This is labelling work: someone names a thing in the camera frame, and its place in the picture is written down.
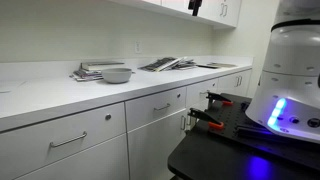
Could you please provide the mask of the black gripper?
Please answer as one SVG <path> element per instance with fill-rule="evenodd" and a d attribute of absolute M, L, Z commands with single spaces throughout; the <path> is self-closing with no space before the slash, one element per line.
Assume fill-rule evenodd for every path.
<path fill-rule="evenodd" d="M 192 10 L 192 15 L 197 16 L 202 0 L 189 0 L 188 9 Z"/>

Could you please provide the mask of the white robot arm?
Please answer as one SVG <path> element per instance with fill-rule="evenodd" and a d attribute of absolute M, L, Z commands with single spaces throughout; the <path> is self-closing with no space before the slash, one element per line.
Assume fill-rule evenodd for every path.
<path fill-rule="evenodd" d="M 276 135 L 320 141 L 320 0 L 279 0 L 245 114 Z"/>

